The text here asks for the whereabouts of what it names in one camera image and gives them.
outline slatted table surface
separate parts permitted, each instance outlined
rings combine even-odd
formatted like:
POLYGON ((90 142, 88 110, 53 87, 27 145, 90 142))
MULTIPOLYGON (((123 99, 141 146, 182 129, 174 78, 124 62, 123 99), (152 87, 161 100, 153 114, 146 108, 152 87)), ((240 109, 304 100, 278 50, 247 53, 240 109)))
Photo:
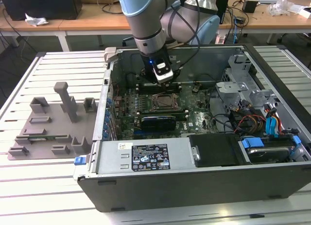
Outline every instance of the slatted table surface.
MULTIPOLYGON (((281 50, 277 46, 260 46, 255 49, 306 110, 311 113, 311 72, 288 50, 281 50)), ((268 84, 259 73, 257 77, 263 86, 269 89, 268 84)))
POLYGON ((77 102, 100 97, 104 52, 53 52, 36 57, 0 111, 0 224, 259 225, 311 223, 311 185, 288 199, 197 207, 100 213, 73 180, 73 159, 9 161, 7 151, 21 131, 34 96, 59 103, 57 81, 66 81, 77 102), (250 219, 250 214, 264 218, 250 219))

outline plastic bag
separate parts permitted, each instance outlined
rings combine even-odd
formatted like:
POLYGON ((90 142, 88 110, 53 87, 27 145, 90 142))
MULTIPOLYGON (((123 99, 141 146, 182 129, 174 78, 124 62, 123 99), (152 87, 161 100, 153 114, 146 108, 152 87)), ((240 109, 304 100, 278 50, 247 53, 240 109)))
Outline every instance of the plastic bag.
POLYGON ((267 12, 272 16, 275 15, 290 15, 287 11, 294 3, 287 0, 278 0, 276 4, 270 4, 267 8, 267 12))

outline white paper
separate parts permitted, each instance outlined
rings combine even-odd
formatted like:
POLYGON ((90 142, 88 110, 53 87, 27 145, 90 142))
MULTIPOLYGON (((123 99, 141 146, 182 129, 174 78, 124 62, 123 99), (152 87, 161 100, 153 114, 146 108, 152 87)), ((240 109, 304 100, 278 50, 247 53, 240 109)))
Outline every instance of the white paper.
POLYGON ((49 22, 47 22, 47 20, 44 17, 36 18, 36 17, 30 17, 27 14, 25 14, 25 15, 26 15, 25 22, 27 22, 29 25, 32 25, 34 27, 36 27, 38 25, 44 25, 44 24, 49 23, 49 22))
POLYGON ((307 6, 303 6, 303 5, 292 5, 287 11, 298 14, 301 10, 303 10, 304 8, 306 8, 307 6))

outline wooden desk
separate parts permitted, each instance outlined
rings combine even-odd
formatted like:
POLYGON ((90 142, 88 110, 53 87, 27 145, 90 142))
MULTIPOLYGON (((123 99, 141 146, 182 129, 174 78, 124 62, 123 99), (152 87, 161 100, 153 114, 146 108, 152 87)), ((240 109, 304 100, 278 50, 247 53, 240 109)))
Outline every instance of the wooden desk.
MULTIPOLYGON (((229 0, 229 5, 236 0, 229 0)), ((309 5, 311 0, 290 0, 295 4, 309 5)), ((311 19, 291 13, 289 16, 271 16, 267 13, 268 5, 259 5, 255 13, 248 14, 249 23, 243 28, 243 33, 309 33, 311 32, 311 19)), ((0 31, 6 36, 17 36, 2 16, 0 7, 0 31)), ((112 12, 120 12, 120 5, 114 5, 112 12)), ((244 16, 235 10, 234 15, 244 16)), ((130 35, 131 30, 123 15, 111 15, 104 13, 97 4, 84 4, 82 11, 76 20, 49 20, 49 24, 33 27, 24 21, 12 21, 7 17, 11 25, 22 36, 55 35, 58 37, 63 51, 70 51, 70 45, 66 40, 68 35, 130 35)), ((231 27, 230 16, 226 14, 224 23, 218 30, 218 38, 224 39, 231 27)))
MULTIPOLYGON (((229 0, 229 6, 232 6, 236 0, 229 0)), ((309 6, 311 0, 289 0, 294 4, 309 6)), ((242 9, 242 3, 236 8, 242 9)), ((309 33, 311 32, 311 19, 306 19, 298 14, 290 13, 289 16, 272 16, 267 12, 268 5, 261 4, 256 7, 253 14, 248 14, 249 23, 243 28, 243 33, 309 33)), ((246 17, 242 12, 234 9, 234 15, 246 17)), ((219 37, 222 39, 231 27, 231 18, 226 14, 224 23, 219 27, 219 37)))
MULTIPOLYGON (((121 12, 120 5, 112 6, 111 12, 121 12)), ((130 30, 124 15, 111 15, 101 11, 97 4, 83 4, 76 20, 64 20, 60 31, 130 30)))

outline black plastic part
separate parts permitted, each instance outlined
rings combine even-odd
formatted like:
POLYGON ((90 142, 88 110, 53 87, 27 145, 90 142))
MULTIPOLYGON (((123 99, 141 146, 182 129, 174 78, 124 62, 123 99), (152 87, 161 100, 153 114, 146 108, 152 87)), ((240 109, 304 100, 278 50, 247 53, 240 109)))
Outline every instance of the black plastic part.
POLYGON ((176 128, 176 117, 144 117, 140 128, 147 132, 173 131, 176 128))
POLYGON ((81 0, 2 0, 14 21, 31 17, 46 19, 76 19, 82 9, 81 0))
POLYGON ((200 167, 239 166, 245 165, 240 137, 234 134, 200 134, 190 135, 190 144, 196 147, 200 159, 195 165, 200 167))
POLYGON ((245 0, 244 4, 243 4, 243 7, 242 7, 242 10, 245 13, 251 13, 252 14, 252 13, 255 12, 257 4, 258 4, 257 0, 245 0))
POLYGON ((262 215, 262 214, 250 214, 249 218, 250 219, 260 219, 260 218, 264 218, 264 215, 262 215))
POLYGON ((43 57, 47 54, 47 52, 38 52, 36 57, 43 57))

